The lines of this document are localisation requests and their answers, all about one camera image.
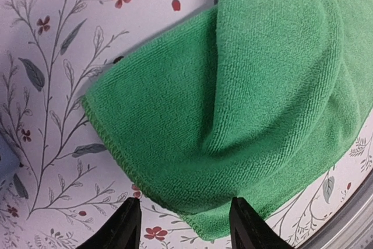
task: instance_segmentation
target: towel hem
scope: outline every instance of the towel hem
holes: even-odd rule
[[[88,118],[88,120],[91,122],[92,126],[94,127],[94,129],[97,131],[97,133],[100,135],[101,137],[101,140],[103,141],[103,143],[105,144],[106,148],[109,150],[109,152],[111,153],[111,155],[113,156],[113,158],[115,159],[115,161],[117,162],[117,164],[120,166],[120,168],[123,169],[123,171],[125,172],[125,174],[129,177],[129,179],[133,182],[136,183],[136,186],[143,192],[144,196],[150,198],[152,201],[154,201],[155,203],[157,203],[158,205],[160,205],[162,208],[166,208],[167,210],[169,211],[172,211],[174,213],[176,213],[178,216],[180,216],[181,219],[183,219],[187,224],[190,225],[190,227],[194,230],[194,232],[204,241],[212,241],[214,239],[217,239],[217,238],[222,238],[222,237],[225,237],[227,235],[224,235],[224,236],[219,236],[219,237],[215,237],[214,239],[212,239],[211,237],[207,236],[205,231],[197,224],[195,223],[194,219],[193,219],[193,214],[191,213],[185,213],[184,211],[181,211],[179,209],[175,209],[173,206],[169,205],[168,203],[166,203],[160,196],[159,194],[156,194],[154,193],[151,189],[149,189],[147,186],[148,184],[146,183],[146,180],[144,180],[144,178],[142,178],[133,167],[130,166],[130,164],[127,164],[127,162],[125,161],[125,157],[123,157],[124,154],[126,154],[126,152],[122,152],[121,149],[119,149],[119,147],[115,144],[115,142],[111,139],[110,135],[108,134],[108,132],[106,131],[106,129],[104,128],[104,126],[101,124],[101,122],[98,120],[98,118],[96,117],[95,113],[93,112],[93,110],[91,109],[90,107],[90,103],[87,101],[87,97],[86,96],[83,96],[82,97],[82,107],[84,108],[85,112],[86,112],[86,116]],[[358,134],[360,133],[362,127],[364,126],[367,118],[369,117],[371,111],[372,111],[372,108],[373,106],[371,106],[371,110],[368,112],[367,116],[365,117],[364,119],[364,122],[359,130],[359,132],[357,133],[356,137],[358,137]],[[353,143],[349,146],[349,148],[339,157],[339,160],[347,153],[347,151],[353,146]],[[332,166],[329,166],[328,168],[325,168],[324,170],[322,170],[322,174],[324,174],[325,172],[327,172]],[[315,176],[315,178],[312,178],[312,182],[314,182],[315,180],[317,180],[320,176]],[[295,195],[297,195],[299,192],[301,192],[302,190],[304,190],[305,188],[307,188],[309,186],[309,184],[307,184],[306,186],[304,186],[305,184],[303,184],[303,186],[299,186],[298,188],[294,189],[292,192],[289,192],[287,195],[283,196],[282,199],[279,199],[277,201],[277,203],[275,203],[276,205],[272,205],[272,207],[270,209],[267,209],[266,213],[264,214],[263,216],[263,219],[267,219],[269,216],[271,216],[271,214],[273,212],[275,212],[276,210],[278,210],[282,205],[284,205],[287,201],[289,201],[290,199],[292,199],[292,197],[294,197]]]

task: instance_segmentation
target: floral wallpaper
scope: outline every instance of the floral wallpaper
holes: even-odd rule
[[[112,64],[217,2],[0,0],[0,133],[21,161],[2,184],[0,248],[76,248],[127,197],[142,203],[141,249],[231,248],[144,197],[80,106]],[[300,245],[353,194],[372,168],[372,132],[371,116],[345,157],[268,219],[283,239]]]

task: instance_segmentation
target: red berry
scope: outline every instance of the red berry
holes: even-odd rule
[[[180,11],[181,9],[181,4],[179,0],[173,0],[172,6],[174,11]]]

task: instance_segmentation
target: metal rim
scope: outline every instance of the metal rim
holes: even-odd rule
[[[371,248],[373,171],[341,209],[299,249]]]

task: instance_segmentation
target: towel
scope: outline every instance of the towel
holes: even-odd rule
[[[82,100],[119,166],[204,240],[267,218],[351,147],[373,102],[373,0],[219,0]]]

